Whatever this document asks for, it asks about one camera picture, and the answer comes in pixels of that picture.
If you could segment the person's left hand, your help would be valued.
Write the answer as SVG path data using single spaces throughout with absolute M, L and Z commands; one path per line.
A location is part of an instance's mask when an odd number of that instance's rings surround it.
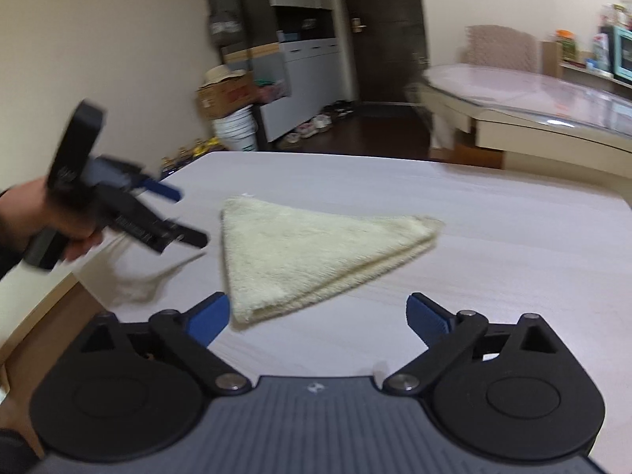
M 48 195 L 46 179 L 9 188 L 1 195 L 1 246 L 23 252 L 32 237 L 54 228 L 70 239 L 62 255 L 72 262 L 103 242 L 103 231 L 89 216 L 63 208 Z

